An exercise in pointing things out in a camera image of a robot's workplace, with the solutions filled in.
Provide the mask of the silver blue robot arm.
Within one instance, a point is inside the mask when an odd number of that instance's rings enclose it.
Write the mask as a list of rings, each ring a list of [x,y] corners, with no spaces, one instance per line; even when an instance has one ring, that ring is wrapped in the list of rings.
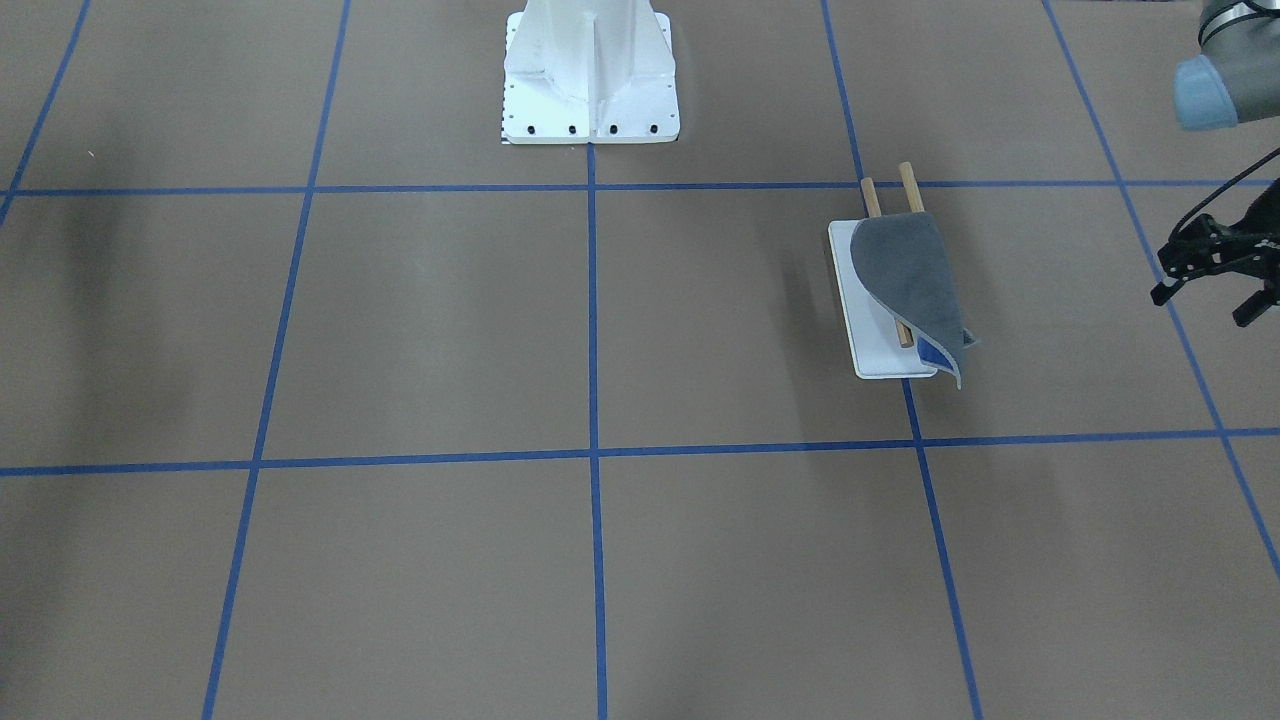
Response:
[[[1279,114],[1279,4],[1207,1],[1197,31],[1199,55],[1178,64],[1172,82],[1175,117],[1192,132],[1229,129]],[[1279,187],[1261,192],[1238,222],[1222,223],[1207,206],[1257,170],[1277,160],[1272,150],[1193,206],[1157,251],[1164,278],[1149,292],[1162,307],[1189,282],[1224,274],[1247,275],[1261,287],[1231,313],[1245,328],[1277,307]]]

